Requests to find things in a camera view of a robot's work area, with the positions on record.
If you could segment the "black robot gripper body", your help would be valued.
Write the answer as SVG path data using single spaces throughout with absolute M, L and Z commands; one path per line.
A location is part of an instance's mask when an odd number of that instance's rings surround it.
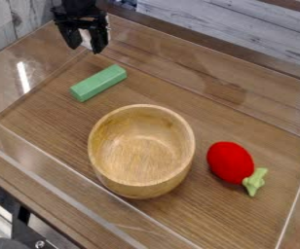
M 96 0 L 60 0 L 51 8 L 54 22 L 60 32 L 96 27 L 108 31 L 107 12 L 96 6 Z

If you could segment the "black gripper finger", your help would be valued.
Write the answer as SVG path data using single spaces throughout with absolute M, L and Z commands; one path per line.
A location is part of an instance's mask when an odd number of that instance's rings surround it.
M 92 52 L 102 53 L 106 46 L 108 45 L 107 21 L 92 21 L 87 31 L 90 34 L 90 45 Z
M 68 47 L 72 50 L 75 50 L 82 43 L 82 38 L 80 38 L 80 34 L 79 34 L 78 29 L 74 27 L 68 27 L 63 24 L 58 25 L 58 29 L 60 31 L 60 34 L 63 36 L 63 39 L 64 39 Z

